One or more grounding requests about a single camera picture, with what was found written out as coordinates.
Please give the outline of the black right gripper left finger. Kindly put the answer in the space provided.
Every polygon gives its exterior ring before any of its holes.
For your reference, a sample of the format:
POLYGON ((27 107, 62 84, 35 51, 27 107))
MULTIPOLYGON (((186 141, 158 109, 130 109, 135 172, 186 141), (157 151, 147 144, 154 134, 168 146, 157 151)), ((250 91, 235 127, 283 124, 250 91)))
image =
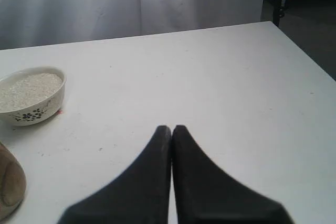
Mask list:
POLYGON ((59 223, 167 223, 171 185, 171 131, 156 128, 150 141, 116 179, 70 206, 59 223))

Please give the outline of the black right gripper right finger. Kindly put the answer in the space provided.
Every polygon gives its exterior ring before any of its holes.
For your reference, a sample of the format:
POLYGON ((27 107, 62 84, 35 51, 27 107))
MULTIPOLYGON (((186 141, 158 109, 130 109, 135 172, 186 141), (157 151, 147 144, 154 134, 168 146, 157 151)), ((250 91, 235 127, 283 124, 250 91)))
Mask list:
POLYGON ((219 168, 184 125, 172 136, 172 168, 179 223, 293 223, 285 207, 219 168))

